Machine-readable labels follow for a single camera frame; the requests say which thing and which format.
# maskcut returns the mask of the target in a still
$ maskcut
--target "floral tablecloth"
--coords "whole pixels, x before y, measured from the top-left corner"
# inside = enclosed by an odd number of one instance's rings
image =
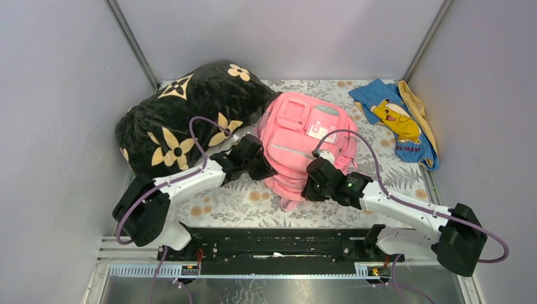
[[[300,92],[344,108],[356,122],[358,131],[373,145],[384,183],[399,193],[427,201],[419,165],[403,163],[395,155],[392,132],[383,125],[370,125],[348,95],[348,91],[368,84],[369,80],[267,80],[264,83],[275,91]],[[247,127],[237,133],[243,135],[251,132],[252,128]],[[231,144],[231,141],[224,142],[210,153],[225,150]],[[358,144],[355,161],[358,171],[376,178],[374,162],[365,145]],[[280,197],[263,182],[254,182],[243,175],[223,187],[198,193],[175,204],[168,216],[174,216],[176,221],[190,227],[363,228],[373,224],[408,227],[384,215],[339,206],[333,201],[304,202],[291,212],[281,210],[279,202]]]

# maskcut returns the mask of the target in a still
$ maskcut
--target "metal corner post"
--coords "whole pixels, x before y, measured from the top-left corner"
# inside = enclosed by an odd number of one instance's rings
[[[123,12],[121,8],[119,7],[119,4],[117,3],[117,0],[104,0],[106,4],[108,5],[110,12],[116,22],[118,23],[118,26],[123,33],[123,36],[125,36],[125,39],[127,40],[127,43],[129,44],[130,49],[132,50],[134,56],[136,57],[136,60],[140,64],[140,67],[142,68],[142,71],[146,75],[149,83],[153,87],[155,91],[159,88],[159,81],[156,78],[156,75],[151,68],[151,65],[149,64],[148,59],[144,55],[144,52],[140,48],[140,45],[138,44],[138,41],[136,41],[136,38],[134,37],[134,34],[132,33],[132,30],[129,27],[129,24],[127,23],[127,19],[125,19],[125,15],[123,15]]]
[[[405,75],[403,76],[403,79],[405,82],[410,82],[410,79],[412,79],[412,76],[414,76],[414,72],[416,71],[416,68],[422,59],[423,55],[427,51],[427,48],[429,47],[431,40],[433,39],[434,35],[436,34],[436,31],[440,27],[440,24],[442,23],[442,20],[444,20],[444,17],[448,13],[450,7],[455,2],[455,0],[444,0],[442,2],[442,5],[440,6],[440,9],[436,13],[436,16],[433,19],[433,22],[431,23],[431,26],[429,27],[429,30],[427,30],[427,33],[425,34],[425,37],[423,38],[423,41],[421,42],[420,46],[418,47],[418,50],[414,57],[412,58],[412,61],[410,62],[410,66],[408,66],[407,71],[405,72]]]

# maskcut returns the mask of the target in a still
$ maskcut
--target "gray floor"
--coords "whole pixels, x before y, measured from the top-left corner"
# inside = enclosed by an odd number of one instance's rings
[[[397,266],[398,282],[419,288],[436,304],[464,303],[455,275],[439,267]],[[151,279],[110,277],[103,304],[146,304]],[[394,287],[372,288],[365,281],[341,279],[198,279],[188,285],[194,304],[404,303]],[[404,291],[410,303],[429,303]],[[189,303],[170,279],[158,279],[154,304]]]

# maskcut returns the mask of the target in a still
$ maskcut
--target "blue cloth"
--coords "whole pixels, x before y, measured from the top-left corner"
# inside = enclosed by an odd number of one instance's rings
[[[357,87],[349,95],[362,104],[363,112],[370,124],[382,122],[393,132],[396,139],[395,155],[408,163],[421,163],[428,170],[440,166],[429,139],[425,136],[399,95],[394,84],[385,84],[380,79],[363,87]]]

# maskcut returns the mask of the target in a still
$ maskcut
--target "pillow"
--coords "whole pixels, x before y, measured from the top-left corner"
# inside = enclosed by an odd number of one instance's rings
[[[117,143],[136,175],[175,174],[201,158],[188,128],[192,117],[209,118],[233,133],[256,122],[278,95],[230,61],[209,63],[132,107],[116,125]],[[202,120],[193,130],[205,150],[227,138]]]

